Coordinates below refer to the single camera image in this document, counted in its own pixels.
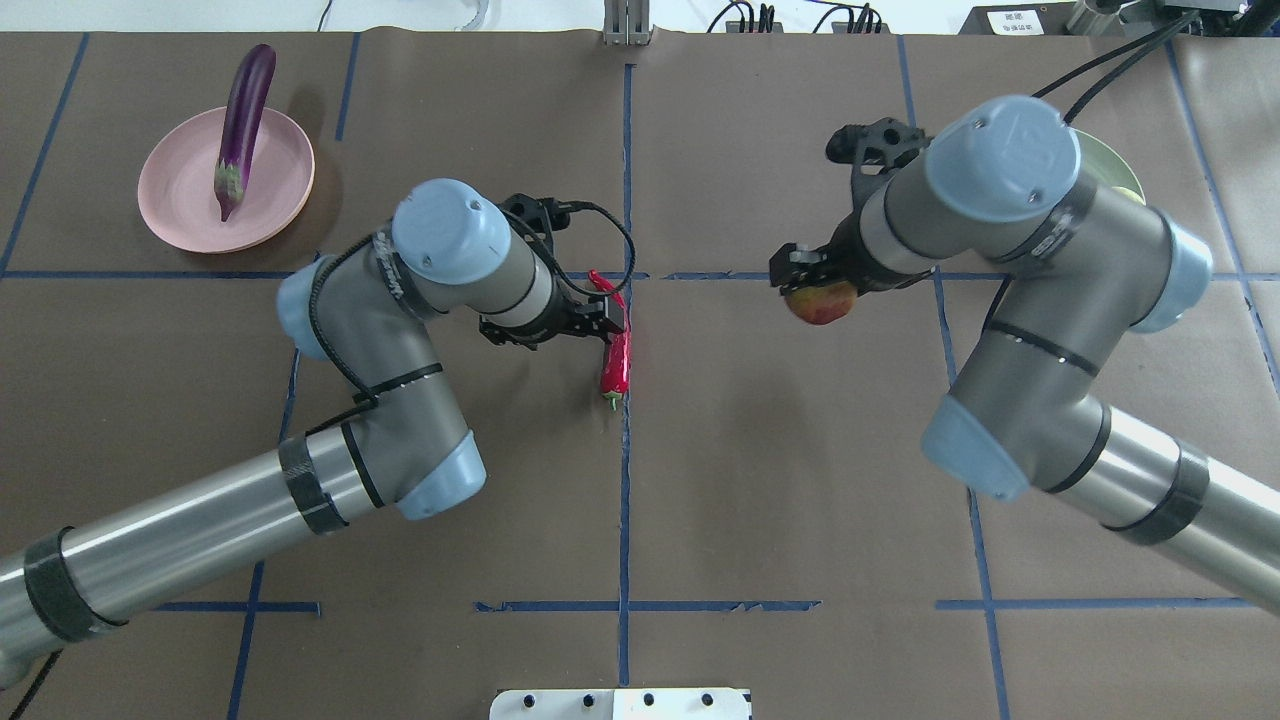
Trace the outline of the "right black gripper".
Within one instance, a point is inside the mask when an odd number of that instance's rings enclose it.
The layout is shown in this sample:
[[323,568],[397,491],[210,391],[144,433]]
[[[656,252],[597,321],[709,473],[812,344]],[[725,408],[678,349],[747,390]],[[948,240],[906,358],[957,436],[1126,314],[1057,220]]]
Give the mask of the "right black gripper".
[[828,284],[831,273],[847,281],[859,296],[900,290],[911,283],[910,274],[891,270],[872,256],[859,215],[845,217],[826,245],[812,249],[788,242],[768,261],[769,284],[781,293]]

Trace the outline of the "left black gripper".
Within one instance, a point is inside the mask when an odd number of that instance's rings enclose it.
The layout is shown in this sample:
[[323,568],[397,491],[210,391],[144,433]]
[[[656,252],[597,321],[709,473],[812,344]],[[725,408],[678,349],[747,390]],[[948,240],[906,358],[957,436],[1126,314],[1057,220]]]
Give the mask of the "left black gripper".
[[558,334],[595,337],[604,343],[613,343],[627,331],[625,307],[614,300],[576,302],[561,281],[550,282],[545,297],[541,291],[531,290],[517,309],[522,311],[529,305],[534,314],[527,322],[499,322],[499,316],[481,316],[480,333],[493,345],[518,345],[536,350],[540,343]]

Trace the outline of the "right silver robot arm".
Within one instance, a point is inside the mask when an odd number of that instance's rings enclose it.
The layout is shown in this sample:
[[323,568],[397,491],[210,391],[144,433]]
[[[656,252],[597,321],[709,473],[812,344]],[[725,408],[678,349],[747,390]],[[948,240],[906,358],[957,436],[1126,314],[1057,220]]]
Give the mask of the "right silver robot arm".
[[1060,498],[1276,612],[1276,489],[1091,392],[1126,333],[1203,299],[1208,246],[1087,173],[1079,133],[1038,97],[991,99],[934,137],[888,117],[844,126],[824,151],[851,169],[852,209],[828,243],[771,258],[795,316],[828,324],[963,252],[1007,277],[922,452],[979,495]]

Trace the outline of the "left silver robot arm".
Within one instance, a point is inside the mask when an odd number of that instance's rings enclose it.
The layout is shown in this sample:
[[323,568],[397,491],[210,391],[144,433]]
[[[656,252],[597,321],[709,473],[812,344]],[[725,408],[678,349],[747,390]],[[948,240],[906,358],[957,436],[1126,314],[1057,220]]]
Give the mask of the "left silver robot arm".
[[524,193],[492,201],[449,178],[412,188],[348,249],[288,275],[279,323],[298,359],[342,379],[346,406],[293,427],[269,451],[5,556],[3,688],[73,644],[378,509],[419,520],[474,497],[486,469],[430,325],[461,310],[497,346],[612,340],[623,328],[613,293],[580,286],[556,256],[557,232],[579,214],[620,233],[627,284],[636,243],[602,205]]

